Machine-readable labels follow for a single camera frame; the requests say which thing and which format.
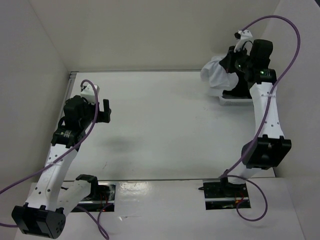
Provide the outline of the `white skirt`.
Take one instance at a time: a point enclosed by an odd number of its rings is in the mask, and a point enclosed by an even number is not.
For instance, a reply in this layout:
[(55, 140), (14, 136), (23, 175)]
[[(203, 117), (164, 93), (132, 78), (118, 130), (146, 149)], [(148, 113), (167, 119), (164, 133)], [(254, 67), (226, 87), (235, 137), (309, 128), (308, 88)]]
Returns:
[(209, 84), (209, 96), (221, 97), (223, 91), (233, 90), (239, 82), (236, 73), (227, 73), (220, 65), (224, 57), (223, 55), (213, 56), (200, 71), (200, 79)]

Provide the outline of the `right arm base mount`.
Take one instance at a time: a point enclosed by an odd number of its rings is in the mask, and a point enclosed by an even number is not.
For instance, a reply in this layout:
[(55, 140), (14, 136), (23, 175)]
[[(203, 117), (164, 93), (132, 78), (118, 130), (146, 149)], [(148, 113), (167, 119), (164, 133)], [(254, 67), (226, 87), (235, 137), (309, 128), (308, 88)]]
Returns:
[(222, 183), (220, 180), (204, 181), (198, 188), (204, 194), (206, 210), (250, 209), (250, 199), (246, 184)]

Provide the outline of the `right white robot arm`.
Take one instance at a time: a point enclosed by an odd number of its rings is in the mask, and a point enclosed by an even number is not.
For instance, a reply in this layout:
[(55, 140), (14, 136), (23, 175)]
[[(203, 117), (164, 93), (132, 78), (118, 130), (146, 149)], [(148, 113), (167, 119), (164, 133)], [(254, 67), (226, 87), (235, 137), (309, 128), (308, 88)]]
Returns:
[(269, 68), (272, 51), (271, 41), (256, 39), (250, 52), (241, 49), (239, 53), (229, 54), (229, 67), (243, 73), (248, 86), (254, 107), (255, 135), (242, 147), (239, 163), (222, 174), (219, 192), (225, 197), (243, 187), (258, 172), (277, 167), (292, 148), (280, 125), (277, 75)]

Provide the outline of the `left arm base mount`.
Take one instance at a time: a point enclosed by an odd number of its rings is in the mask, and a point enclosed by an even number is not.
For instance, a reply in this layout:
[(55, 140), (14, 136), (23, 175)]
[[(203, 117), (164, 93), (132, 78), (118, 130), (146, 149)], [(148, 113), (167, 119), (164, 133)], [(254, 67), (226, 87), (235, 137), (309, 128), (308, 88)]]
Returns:
[(114, 212), (116, 197), (116, 184), (113, 182), (100, 182), (97, 193), (94, 196), (85, 197), (78, 206), (90, 213)]

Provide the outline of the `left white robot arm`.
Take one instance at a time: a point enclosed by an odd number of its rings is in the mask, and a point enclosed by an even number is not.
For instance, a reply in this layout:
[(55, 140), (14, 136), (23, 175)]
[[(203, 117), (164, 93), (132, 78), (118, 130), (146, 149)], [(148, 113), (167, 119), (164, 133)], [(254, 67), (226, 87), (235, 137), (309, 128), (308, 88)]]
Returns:
[(65, 102), (64, 116), (53, 133), (45, 170), (30, 196), (22, 206), (15, 206), (11, 216), (25, 235), (57, 239), (66, 224), (69, 213), (87, 198), (98, 197), (98, 179), (81, 174), (65, 191), (61, 190), (72, 161), (95, 123), (109, 123), (109, 100), (103, 100), (103, 110), (95, 97), (76, 95)]

